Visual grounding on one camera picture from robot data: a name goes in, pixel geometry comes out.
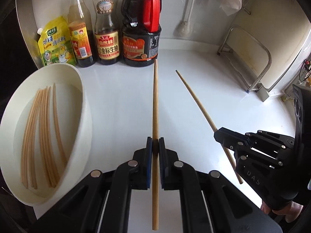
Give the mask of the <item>person's right hand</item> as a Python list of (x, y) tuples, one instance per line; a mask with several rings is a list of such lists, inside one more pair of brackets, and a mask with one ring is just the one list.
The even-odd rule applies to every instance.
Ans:
[(297, 219), (301, 211), (303, 210), (303, 205), (295, 203), (291, 201), (286, 207), (281, 210), (272, 210), (268, 207), (268, 205), (262, 201), (261, 211), (265, 214), (269, 214), (271, 211), (278, 216), (285, 216), (285, 220), (287, 223), (291, 223)]

